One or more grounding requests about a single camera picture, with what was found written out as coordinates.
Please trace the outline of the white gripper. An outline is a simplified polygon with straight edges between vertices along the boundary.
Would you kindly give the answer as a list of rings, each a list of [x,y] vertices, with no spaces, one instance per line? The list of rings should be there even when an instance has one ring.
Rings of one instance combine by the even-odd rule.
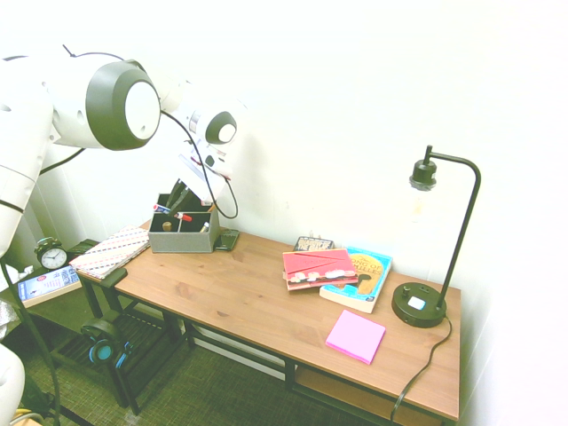
[[[203,168],[189,156],[179,154],[178,177],[166,203],[168,209],[178,213],[193,193],[204,202],[213,202],[223,192],[223,178],[208,166]]]

